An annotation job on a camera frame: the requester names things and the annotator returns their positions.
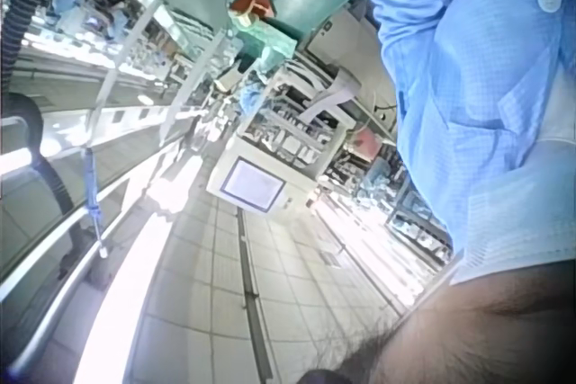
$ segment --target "blue shirt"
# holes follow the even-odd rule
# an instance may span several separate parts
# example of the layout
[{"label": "blue shirt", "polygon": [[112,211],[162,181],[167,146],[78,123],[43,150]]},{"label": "blue shirt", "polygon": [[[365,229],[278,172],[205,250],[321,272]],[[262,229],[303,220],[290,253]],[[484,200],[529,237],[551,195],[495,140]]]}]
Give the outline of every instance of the blue shirt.
[{"label": "blue shirt", "polygon": [[373,2],[400,155],[457,252],[471,189],[522,166],[558,62],[576,73],[574,0]]}]

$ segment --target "person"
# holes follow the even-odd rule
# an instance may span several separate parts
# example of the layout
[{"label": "person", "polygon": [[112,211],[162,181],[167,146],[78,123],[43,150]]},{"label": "person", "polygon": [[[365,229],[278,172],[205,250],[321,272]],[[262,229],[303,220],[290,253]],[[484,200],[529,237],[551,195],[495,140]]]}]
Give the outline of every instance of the person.
[{"label": "person", "polygon": [[398,149],[462,257],[320,383],[576,382],[575,0],[373,0]]}]

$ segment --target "sleeve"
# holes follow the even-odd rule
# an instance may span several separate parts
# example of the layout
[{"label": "sleeve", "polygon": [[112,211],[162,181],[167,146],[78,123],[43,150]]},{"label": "sleeve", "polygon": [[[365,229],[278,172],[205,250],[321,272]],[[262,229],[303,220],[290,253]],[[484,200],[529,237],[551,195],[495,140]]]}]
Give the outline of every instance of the sleeve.
[{"label": "sleeve", "polygon": [[372,0],[373,15],[381,24],[382,61],[396,85],[400,115],[404,109],[401,95],[422,68],[423,56],[434,38],[434,30],[450,0]]}]

